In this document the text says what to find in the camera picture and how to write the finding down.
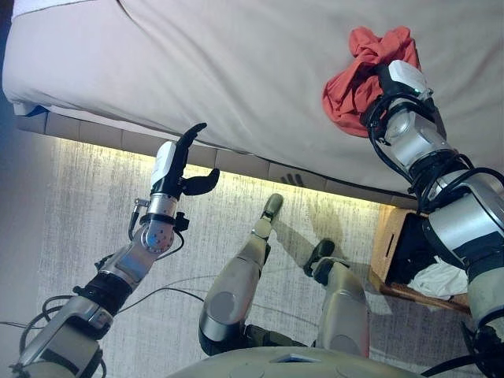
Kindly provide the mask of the robot left black hand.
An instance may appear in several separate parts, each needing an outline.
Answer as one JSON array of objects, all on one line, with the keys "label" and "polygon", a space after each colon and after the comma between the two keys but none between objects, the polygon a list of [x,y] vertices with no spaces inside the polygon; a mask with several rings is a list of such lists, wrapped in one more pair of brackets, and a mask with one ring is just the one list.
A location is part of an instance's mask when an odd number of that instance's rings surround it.
[{"label": "robot left black hand", "polygon": [[151,174],[151,195],[160,193],[179,199],[182,194],[186,196],[203,195],[215,188],[220,177],[219,169],[213,169],[208,176],[183,178],[189,148],[198,133],[206,127],[207,123],[196,124],[186,131],[176,143],[166,142],[159,148]]}]

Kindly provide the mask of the robot right black hand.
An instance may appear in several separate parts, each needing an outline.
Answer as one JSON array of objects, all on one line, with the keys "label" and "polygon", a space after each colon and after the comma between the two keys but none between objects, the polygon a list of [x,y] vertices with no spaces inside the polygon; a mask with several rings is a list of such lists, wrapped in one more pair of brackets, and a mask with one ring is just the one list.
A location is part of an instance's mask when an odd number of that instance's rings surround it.
[{"label": "robot right black hand", "polygon": [[424,74],[406,61],[393,60],[387,65],[377,65],[374,73],[385,99],[424,102],[432,97],[433,91]]}]

